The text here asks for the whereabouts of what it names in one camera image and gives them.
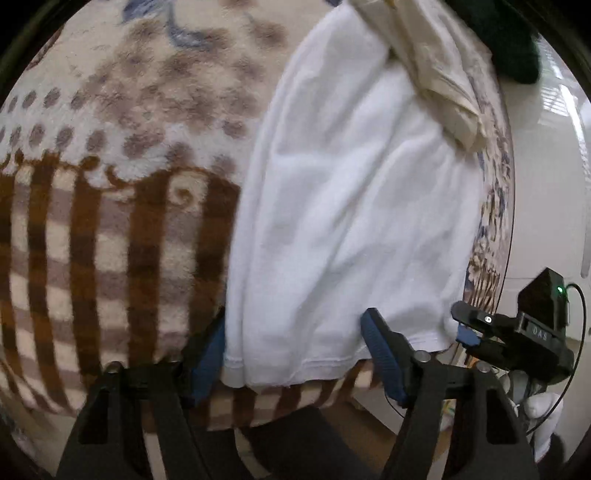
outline dark green object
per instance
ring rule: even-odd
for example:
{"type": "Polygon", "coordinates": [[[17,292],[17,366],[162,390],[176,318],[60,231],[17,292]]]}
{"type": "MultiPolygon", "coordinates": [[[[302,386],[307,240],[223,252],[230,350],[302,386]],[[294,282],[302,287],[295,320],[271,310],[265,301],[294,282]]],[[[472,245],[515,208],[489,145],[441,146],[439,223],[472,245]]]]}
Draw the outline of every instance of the dark green object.
{"type": "Polygon", "coordinates": [[[503,0],[446,0],[492,52],[498,73],[520,83],[540,76],[535,30],[503,0]]]}

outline floral blanket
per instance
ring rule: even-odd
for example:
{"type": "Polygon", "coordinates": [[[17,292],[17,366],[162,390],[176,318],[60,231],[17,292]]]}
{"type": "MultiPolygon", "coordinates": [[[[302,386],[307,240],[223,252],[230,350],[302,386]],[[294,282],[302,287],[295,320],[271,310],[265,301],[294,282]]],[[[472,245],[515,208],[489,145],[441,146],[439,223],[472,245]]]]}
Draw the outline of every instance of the floral blanket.
{"type": "MultiPolygon", "coordinates": [[[[0,110],[0,388],[75,414],[110,361],[178,351],[223,304],[257,127],[324,0],[93,0],[0,110]]],[[[513,168],[491,65],[473,79],[489,144],[465,298],[493,311],[509,254],[513,168]]],[[[211,429],[265,423],[379,384],[347,376],[263,392],[218,385],[211,429]]]]}

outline person's leg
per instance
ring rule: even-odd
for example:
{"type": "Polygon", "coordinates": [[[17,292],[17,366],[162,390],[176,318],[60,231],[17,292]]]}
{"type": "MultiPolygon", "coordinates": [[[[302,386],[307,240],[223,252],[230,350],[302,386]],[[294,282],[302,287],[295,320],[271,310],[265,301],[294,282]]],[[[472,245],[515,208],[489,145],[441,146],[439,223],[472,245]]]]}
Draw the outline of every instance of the person's leg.
{"type": "Polygon", "coordinates": [[[261,465],[281,480],[378,477],[346,446],[317,408],[303,408],[242,432],[261,465]]]}

